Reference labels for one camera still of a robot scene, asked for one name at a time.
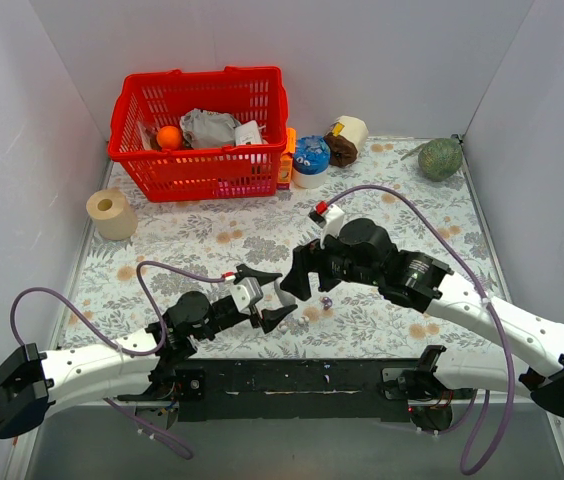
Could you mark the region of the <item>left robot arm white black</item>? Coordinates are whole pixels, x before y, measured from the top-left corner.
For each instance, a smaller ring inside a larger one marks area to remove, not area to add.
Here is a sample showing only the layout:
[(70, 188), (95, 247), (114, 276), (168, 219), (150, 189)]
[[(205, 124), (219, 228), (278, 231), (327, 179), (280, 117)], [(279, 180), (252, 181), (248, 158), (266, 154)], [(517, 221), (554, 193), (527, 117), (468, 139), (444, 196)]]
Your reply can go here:
[(53, 351), (20, 343), (0, 364), (0, 439), (28, 433), (46, 417), (90, 401), (167, 398), (182, 385), (169, 369), (194, 355), (197, 341), (212, 341), (243, 321), (269, 333), (296, 309), (280, 278), (240, 265), (222, 278), (227, 296), (212, 302), (202, 292), (186, 292), (157, 322), (117, 339)]

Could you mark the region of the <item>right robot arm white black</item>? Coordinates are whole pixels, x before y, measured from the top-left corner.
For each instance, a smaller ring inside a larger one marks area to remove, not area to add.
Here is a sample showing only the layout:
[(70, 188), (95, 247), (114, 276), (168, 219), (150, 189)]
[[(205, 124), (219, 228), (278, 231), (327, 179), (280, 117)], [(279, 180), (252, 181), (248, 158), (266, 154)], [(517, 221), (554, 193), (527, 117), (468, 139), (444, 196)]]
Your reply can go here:
[(386, 230), (369, 219), (350, 221), (337, 234), (326, 231), (296, 247), (282, 290), (308, 300), (312, 273), (322, 292), (342, 282), (373, 286), (396, 306), (455, 323), (502, 348), (500, 373), (492, 361), (461, 361), (453, 355), (419, 367), (414, 383), (422, 395), (433, 398), (458, 388), (512, 388), (564, 418), (564, 324), (479, 293), (443, 262), (399, 249)]

